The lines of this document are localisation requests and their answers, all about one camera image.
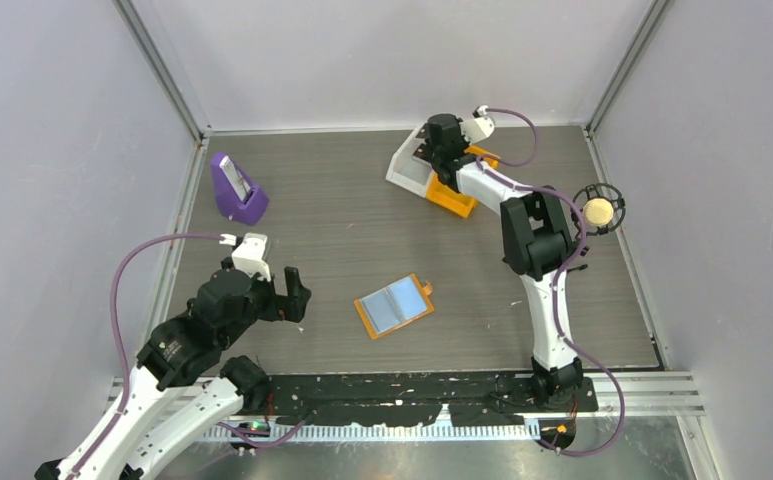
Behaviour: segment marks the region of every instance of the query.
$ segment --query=gold circular object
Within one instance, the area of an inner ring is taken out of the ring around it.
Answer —
[[[613,205],[606,198],[593,198],[583,206],[583,218],[593,227],[603,227],[613,221]]]

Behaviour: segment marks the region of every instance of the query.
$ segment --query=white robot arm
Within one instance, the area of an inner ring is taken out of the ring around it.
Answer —
[[[473,118],[466,120],[450,114],[434,115],[404,142],[393,157],[393,165],[396,161],[414,168],[427,165],[440,183],[477,199],[501,217],[504,261],[519,276],[528,297],[534,332],[534,390],[536,403],[543,404],[557,392],[580,387],[583,381],[580,359],[563,340],[571,339],[571,330],[566,306],[568,272],[560,269],[566,268],[564,263],[575,251],[575,242],[566,221],[568,208],[564,209],[558,198],[533,191],[531,186],[493,170],[482,156],[466,153],[470,145],[488,138],[494,129],[486,107],[478,108]],[[605,210],[600,213],[606,222],[612,219],[612,208],[609,217]],[[531,220],[542,225],[533,227]]]
[[[257,320],[300,322],[306,313],[312,294],[296,268],[285,269],[287,295],[275,292],[267,237],[224,235],[221,243],[236,247],[233,254],[185,312],[154,328],[130,373],[126,402],[122,392],[80,446],[42,464],[36,480],[152,480],[212,425],[266,400],[268,376],[247,357],[234,357],[201,395],[155,425]]]

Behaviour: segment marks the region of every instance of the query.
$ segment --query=purple cable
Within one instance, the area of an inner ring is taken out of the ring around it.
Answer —
[[[243,435],[250,435],[252,437],[268,436],[267,433],[263,433],[263,432],[259,432],[259,433],[257,433],[257,432],[242,432],[242,434]],[[199,468],[197,468],[195,470],[192,470],[189,473],[183,473],[183,474],[178,474],[178,475],[165,475],[165,476],[162,476],[162,477],[159,477],[159,478],[165,478],[165,479],[169,479],[169,480],[174,480],[174,479],[179,479],[179,478],[194,478],[196,473],[202,472],[202,471],[206,470],[207,468],[209,468],[209,467],[215,465],[216,463],[220,462],[221,460],[224,460],[225,458],[227,458],[227,457],[229,457],[231,455],[236,455],[237,453],[238,452],[236,450],[227,450],[226,452],[222,453],[221,455],[216,456],[215,458],[213,458],[210,461],[208,461],[205,464],[203,464],[201,467],[199,467]]]
[[[229,431],[230,433],[232,433],[233,435],[238,437],[239,440],[245,442],[246,444],[248,444],[248,445],[250,445],[250,446],[252,446],[254,448],[260,448],[260,449],[262,449],[262,448],[274,448],[274,447],[277,447],[277,446],[280,446],[280,445],[286,443],[286,441],[289,440],[290,438],[292,438],[293,436],[295,436],[295,434],[298,433],[298,430],[300,430],[305,424],[306,424],[306,421],[305,420],[301,420],[300,422],[298,422],[297,425],[292,427],[292,429],[289,430],[288,432],[286,432],[282,437],[280,437],[277,440],[274,440],[272,442],[255,442],[255,441],[251,440],[250,438],[248,438],[241,431],[239,431],[238,428],[236,428],[236,427],[234,427],[232,425],[228,425],[226,423],[216,423],[216,425],[218,425],[219,427]]]
[[[578,224],[586,225],[586,220],[583,218],[583,212],[581,211],[580,208],[578,208],[577,204],[574,203],[574,200],[572,200],[568,196],[550,188],[521,185],[514,181],[510,181],[507,177],[504,177],[503,175],[496,172],[492,168],[486,168],[484,166],[484,163],[481,162],[479,158],[477,159],[476,164],[478,168],[480,168],[481,172],[483,172],[485,175],[489,176],[490,178],[497,181],[501,185],[504,185],[507,188],[512,188],[513,190],[516,190],[519,192],[544,193],[560,199],[560,201],[565,203],[571,209],[571,211],[574,212],[575,216],[577,217]],[[597,366],[602,372],[604,372],[604,374],[607,375],[610,381],[613,382],[613,385],[616,387],[616,391],[619,394],[619,423],[618,425],[616,425],[616,431],[613,432],[613,435],[610,436],[610,438],[599,447],[596,447],[592,450],[584,450],[584,451],[560,450],[561,455],[565,455],[568,457],[588,457],[590,455],[595,455],[596,453],[603,452],[610,445],[616,442],[616,439],[618,439],[619,435],[621,434],[622,428],[624,427],[624,420],[625,420],[624,392],[622,392],[622,386],[619,385],[619,381],[616,378],[616,376],[613,375],[613,372],[611,372],[610,369],[607,368],[603,363],[599,362],[597,358],[593,357],[592,355],[584,351],[582,348],[577,346],[574,342],[572,342],[566,336],[565,332],[563,331],[563,326],[560,323],[560,315],[558,313],[559,298],[557,295],[557,281],[560,279],[560,275],[562,275],[563,272],[568,270],[569,266],[575,261],[577,257],[580,256],[580,253],[583,251],[583,248],[585,246],[586,246],[586,235],[581,235],[580,239],[577,242],[577,246],[574,249],[574,252],[572,252],[572,254],[568,258],[566,258],[565,261],[563,261],[563,264],[560,265],[560,267],[557,269],[557,273],[554,275],[554,278],[551,280],[551,305],[552,305],[552,310],[554,312],[554,326],[557,328],[557,335],[559,335],[563,339],[563,342],[566,345],[568,345],[569,348],[574,350],[575,353],[577,353],[581,357],[595,364],[595,366]],[[539,443],[545,448],[556,450],[556,447],[553,444],[548,443],[545,440],[539,440]]]
[[[530,131],[533,132],[533,151],[530,152],[530,156],[527,157],[527,160],[525,160],[523,162],[519,162],[519,163],[510,163],[510,162],[504,160],[503,158],[500,158],[500,157],[498,157],[496,155],[492,155],[491,153],[484,153],[484,154],[478,155],[477,159],[478,160],[483,160],[484,158],[491,158],[491,159],[497,160],[497,161],[501,162],[502,164],[507,165],[509,167],[523,167],[523,166],[529,164],[530,162],[532,162],[533,159],[536,158],[536,152],[539,151],[539,132],[536,131],[536,125],[534,125],[533,122],[531,122],[530,119],[527,118],[527,116],[522,115],[521,113],[513,111],[513,110],[508,110],[506,108],[486,107],[486,111],[487,112],[492,112],[492,113],[505,113],[507,115],[512,115],[514,117],[518,117],[518,118],[524,120],[524,122],[530,127]]]
[[[158,243],[167,242],[169,240],[177,240],[180,238],[206,238],[209,240],[221,240],[223,237],[220,233],[183,232],[163,235],[161,237],[154,238],[153,240],[148,240],[147,242],[134,248],[132,251],[130,251],[130,253],[127,254],[126,257],[124,257],[124,260],[121,260],[121,263],[115,270],[115,276],[112,278],[112,286],[109,290],[109,320],[112,323],[112,335],[115,337],[115,349],[118,351],[118,361],[121,364],[121,377],[124,381],[124,388],[121,391],[121,400],[118,402],[118,408],[116,409],[115,415],[112,416],[112,418],[109,420],[109,423],[106,424],[106,427],[100,432],[100,435],[97,436],[94,442],[89,445],[89,448],[86,449],[86,452],[83,453],[79,460],[77,460],[77,463],[75,463],[71,468],[71,473],[68,474],[66,480],[73,480],[77,476],[80,469],[83,468],[92,454],[97,451],[98,447],[100,447],[100,444],[103,443],[103,441],[109,435],[109,432],[115,428],[118,420],[124,414],[124,407],[127,406],[127,399],[130,397],[130,366],[127,364],[127,352],[124,349],[124,340],[121,338],[121,327],[118,324],[117,300],[118,284],[121,283],[121,275],[124,273],[124,269],[127,268],[127,264],[130,263],[130,260],[132,260],[133,257],[138,255],[142,250]]]

